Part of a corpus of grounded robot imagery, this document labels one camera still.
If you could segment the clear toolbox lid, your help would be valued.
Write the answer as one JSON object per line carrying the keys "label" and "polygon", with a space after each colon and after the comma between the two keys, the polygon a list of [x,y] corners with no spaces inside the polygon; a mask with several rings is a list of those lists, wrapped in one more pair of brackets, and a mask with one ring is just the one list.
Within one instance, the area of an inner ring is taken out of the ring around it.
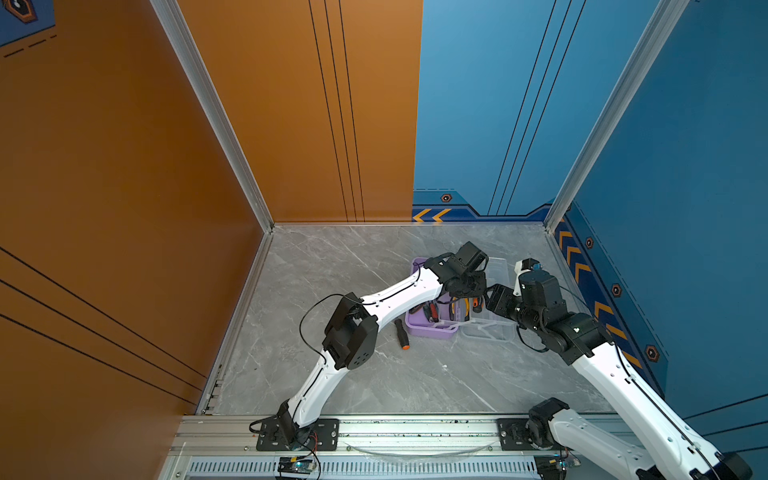
{"label": "clear toolbox lid", "polygon": [[[505,258],[490,257],[485,269],[488,286],[510,284],[509,265]],[[472,312],[470,319],[459,326],[459,333],[471,339],[503,342],[515,337],[515,323],[489,311]]]}

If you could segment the orange black screwdriver small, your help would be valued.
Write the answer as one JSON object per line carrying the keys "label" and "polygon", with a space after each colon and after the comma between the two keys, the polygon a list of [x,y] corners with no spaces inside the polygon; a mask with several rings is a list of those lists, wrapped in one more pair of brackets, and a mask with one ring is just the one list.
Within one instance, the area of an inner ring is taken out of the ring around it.
{"label": "orange black screwdriver small", "polygon": [[402,318],[395,319],[394,325],[396,328],[397,339],[400,347],[403,350],[408,350],[410,348],[410,340],[409,340],[408,332],[405,328],[403,319]]}

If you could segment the yellow handled pliers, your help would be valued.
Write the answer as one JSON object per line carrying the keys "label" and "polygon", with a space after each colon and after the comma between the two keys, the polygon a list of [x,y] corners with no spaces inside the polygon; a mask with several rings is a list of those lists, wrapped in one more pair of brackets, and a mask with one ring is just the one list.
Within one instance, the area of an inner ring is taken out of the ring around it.
{"label": "yellow handled pliers", "polygon": [[467,298],[453,297],[448,304],[448,318],[453,322],[467,322],[470,320],[472,304]]}

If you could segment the purple toolbox base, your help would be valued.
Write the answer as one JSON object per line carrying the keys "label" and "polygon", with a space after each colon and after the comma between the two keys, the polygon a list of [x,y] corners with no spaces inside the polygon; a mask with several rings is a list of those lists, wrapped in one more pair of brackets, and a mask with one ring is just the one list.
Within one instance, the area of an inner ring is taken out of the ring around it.
{"label": "purple toolbox base", "polygon": [[439,340],[448,340],[456,335],[463,322],[453,322],[448,318],[448,304],[452,298],[449,294],[443,294],[433,301],[439,310],[439,322],[436,324],[427,321],[423,312],[423,305],[409,310],[404,317],[404,325],[408,334]]}

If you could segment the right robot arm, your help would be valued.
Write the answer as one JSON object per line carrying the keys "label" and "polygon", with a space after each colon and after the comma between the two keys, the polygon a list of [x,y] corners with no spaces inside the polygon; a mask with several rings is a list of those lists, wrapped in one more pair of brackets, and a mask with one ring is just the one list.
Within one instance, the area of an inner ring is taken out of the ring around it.
{"label": "right robot arm", "polygon": [[592,316],[568,310],[558,280],[528,270],[519,287],[489,287],[485,307],[533,331],[610,403],[638,439],[632,445],[587,421],[556,398],[532,407],[526,424],[532,446],[574,450],[618,479],[751,479],[737,453],[722,452],[690,427],[628,362],[608,330]]}

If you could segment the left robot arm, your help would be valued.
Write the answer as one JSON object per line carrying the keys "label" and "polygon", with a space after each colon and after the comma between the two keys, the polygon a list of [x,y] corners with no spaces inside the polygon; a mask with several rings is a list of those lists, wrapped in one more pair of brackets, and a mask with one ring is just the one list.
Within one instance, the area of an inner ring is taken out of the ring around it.
{"label": "left robot arm", "polygon": [[488,255],[467,242],[456,253],[426,259],[410,276],[379,292],[362,297],[342,294],[325,326],[319,360],[276,413],[287,443],[302,445],[309,438],[310,426],[341,380],[373,355],[380,330],[410,309],[444,295],[457,299],[482,296],[487,288],[487,263]]}

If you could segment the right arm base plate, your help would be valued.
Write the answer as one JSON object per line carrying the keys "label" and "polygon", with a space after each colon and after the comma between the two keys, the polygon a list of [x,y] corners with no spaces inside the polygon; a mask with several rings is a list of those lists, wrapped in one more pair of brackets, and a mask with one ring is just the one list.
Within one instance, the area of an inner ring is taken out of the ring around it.
{"label": "right arm base plate", "polygon": [[567,447],[558,443],[547,422],[529,418],[504,417],[496,420],[503,451],[559,451]]}

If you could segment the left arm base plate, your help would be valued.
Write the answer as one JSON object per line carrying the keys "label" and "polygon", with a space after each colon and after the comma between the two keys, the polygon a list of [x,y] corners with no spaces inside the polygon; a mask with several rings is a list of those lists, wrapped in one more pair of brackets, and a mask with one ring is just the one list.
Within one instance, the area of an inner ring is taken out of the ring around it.
{"label": "left arm base plate", "polygon": [[253,422],[249,429],[256,437],[256,450],[260,452],[327,452],[337,449],[339,427],[338,419],[320,418],[308,427],[285,429],[276,418],[270,417]]}

